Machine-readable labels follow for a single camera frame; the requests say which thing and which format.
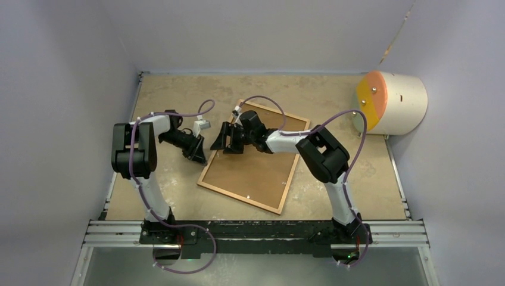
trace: white wall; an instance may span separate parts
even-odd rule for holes
[[[381,70],[419,76],[428,112],[391,138],[443,285],[504,285],[505,2],[417,0]]]
[[[102,0],[139,70],[368,72],[413,0]]]
[[[0,7],[1,283],[69,285],[136,70],[99,1]]]

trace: wooden board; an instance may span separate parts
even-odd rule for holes
[[[242,112],[248,110],[256,111],[267,128],[283,121],[282,113],[270,107],[246,102]],[[309,124],[309,119],[286,113],[284,130],[306,130]],[[293,153],[260,153],[252,145],[245,146],[243,154],[213,151],[197,184],[280,215],[299,158]]]

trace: wooden tabletop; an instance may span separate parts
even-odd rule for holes
[[[194,113],[208,98],[215,108],[204,118],[212,124],[202,132],[204,152],[215,140],[221,122],[228,120],[237,100],[266,95],[289,113],[311,120],[311,127],[335,113],[349,109],[360,76],[170,76],[147,75],[142,81],[133,117],[151,111],[175,109]],[[252,100],[275,107],[265,100]],[[182,128],[191,128],[193,118],[185,118]],[[350,115],[336,119],[327,128],[354,157],[360,143]],[[181,220],[248,219],[297,220],[330,219],[331,205],[322,183],[298,162],[284,209],[277,215],[225,195],[197,186],[202,165],[183,158],[181,150],[157,143],[156,175],[162,193],[175,218]],[[349,176],[356,205],[366,220],[406,219],[394,169],[383,136],[368,135],[363,151]],[[113,188],[107,220],[142,220],[144,210],[135,189],[118,176]]]

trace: purple cable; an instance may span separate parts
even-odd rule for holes
[[[339,117],[339,116],[341,116],[341,115],[343,115],[345,113],[349,113],[349,112],[359,113],[359,115],[361,115],[361,117],[363,118],[363,133],[361,135],[360,146],[358,147],[358,151],[356,151],[356,155],[354,156],[354,159],[352,160],[351,164],[349,165],[349,169],[347,169],[347,172],[344,175],[344,181],[342,182],[342,188],[344,189],[344,196],[345,196],[345,200],[347,202],[347,206],[351,210],[351,213],[353,213],[353,216],[358,220],[360,226],[362,228],[364,228],[365,233],[366,233],[366,239],[365,239],[365,245],[364,245],[363,253],[360,255],[360,258],[358,258],[358,260],[356,260],[353,264],[350,265],[350,267],[354,267],[354,266],[358,265],[359,262],[361,262],[361,260],[364,258],[364,256],[366,255],[366,253],[368,251],[368,246],[370,244],[370,239],[369,239],[370,232],[368,231],[368,229],[364,225],[363,221],[358,217],[358,214],[354,211],[353,204],[351,203],[351,199],[349,198],[349,194],[347,193],[347,186],[346,186],[346,184],[347,184],[347,179],[349,177],[349,174],[351,173],[351,170],[353,169],[354,164],[356,163],[356,160],[358,160],[358,157],[359,157],[359,155],[361,153],[361,150],[363,149],[364,139],[366,137],[366,130],[367,130],[366,116],[364,115],[364,113],[361,110],[346,110],[346,111],[340,112],[340,113],[332,116],[326,122],[324,122],[323,124],[321,124],[320,127],[323,128],[326,124],[330,123],[333,119],[335,119],[335,118],[337,118],[337,117]]]
[[[253,98],[263,98],[263,99],[265,99],[265,100],[270,101],[270,102],[271,102],[271,103],[273,103],[275,106],[277,106],[277,108],[279,109],[280,113],[282,113],[282,120],[283,120],[283,122],[282,122],[282,124],[280,125],[280,127],[278,128],[278,130],[279,130],[279,131],[280,131],[280,130],[282,130],[282,128],[284,128],[284,126],[286,125],[286,114],[284,113],[284,110],[282,110],[282,107],[280,107],[280,105],[279,105],[277,102],[275,102],[275,100],[273,100],[273,99],[271,99],[271,98],[269,98],[269,97],[266,97],[266,96],[264,96],[264,95],[253,95],[253,96],[251,96],[251,97],[248,97],[248,98],[244,99],[244,101],[243,101],[243,102],[241,102],[238,106],[239,106],[239,107],[242,107],[242,105],[243,105],[244,103],[246,103],[246,101],[249,101],[249,100],[251,100],[251,99],[253,99]]]
[[[212,108],[214,108],[214,105],[216,105],[216,102],[214,100],[211,100],[211,99],[208,99],[208,100],[204,100],[204,102],[202,102],[202,104],[200,104],[200,107],[198,107],[198,112],[200,113],[202,111],[202,107],[205,105],[205,103],[207,102],[212,102],[212,106],[208,109],[208,110],[211,110]]]
[[[135,146],[135,133],[136,133],[136,130],[137,130],[137,126],[138,124],[147,119],[147,118],[150,118],[150,117],[153,117],[153,116],[156,116],[156,115],[168,115],[168,116],[182,116],[182,117],[193,117],[193,116],[198,116],[198,115],[203,115],[207,112],[209,112],[213,107],[214,105],[216,104],[214,102],[214,100],[206,100],[204,101],[204,103],[202,103],[202,105],[200,106],[200,108],[203,106],[203,104],[207,103],[207,102],[212,102],[212,106],[205,110],[205,111],[202,111],[202,112],[198,112],[198,113],[195,113],[195,114],[177,114],[177,113],[169,113],[169,112],[158,112],[158,113],[151,113],[149,115],[146,115],[146,116],[143,116],[139,119],[137,119],[135,121],[135,124],[133,124],[133,129],[132,129],[132,139],[131,139],[131,142],[130,142],[130,146]],[[151,206],[149,205],[149,203],[147,202],[147,199],[145,198],[145,194],[144,194],[144,190],[142,189],[142,185],[140,184],[140,181],[137,179],[137,177],[135,176],[135,174],[133,173],[133,152],[134,152],[134,148],[130,148],[130,159],[129,159],[129,164],[128,164],[128,169],[129,169],[129,172],[130,172],[130,176],[132,177],[132,179],[137,183],[137,186],[139,188],[139,193],[141,195],[141,199],[142,201],[144,202],[144,205],[145,207],[150,210],[149,212],[152,214],[152,216],[157,219],[162,225],[168,227],[168,228],[185,228],[185,227],[193,227],[193,228],[199,228],[199,229],[202,229],[203,231],[205,231],[206,234],[208,234],[208,236],[210,237],[210,239],[212,240],[212,244],[214,245],[214,250],[212,252],[212,257],[210,258],[210,260],[207,262],[207,264],[205,264],[204,266],[202,266],[201,268],[197,269],[197,270],[193,270],[193,271],[179,271],[179,270],[174,270],[174,269],[170,269],[170,268],[167,268],[161,264],[159,264],[156,259],[155,259],[155,256],[153,255],[153,259],[154,259],[154,264],[161,268],[162,270],[166,270],[166,271],[169,271],[169,272],[173,272],[173,273],[177,273],[177,274],[193,274],[193,273],[197,273],[197,272],[200,272],[202,270],[204,270],[205,268],[209,267],[209,265],[212,264],[212,262],[214,261],[214,259],[216,258],[216,254],[217,254],[217,245],[216,245],[216,239],[214,238],[214,236],[204,227],[202,226],[199,226],[199,225],[191,225],[191,224],[187,224],[187,225],[171,225],[171,224],[168,224],[166,222],[163,221],[163,219],[161,217],[159,217],[158,214],[156,214],[152,209],[151,209]]]

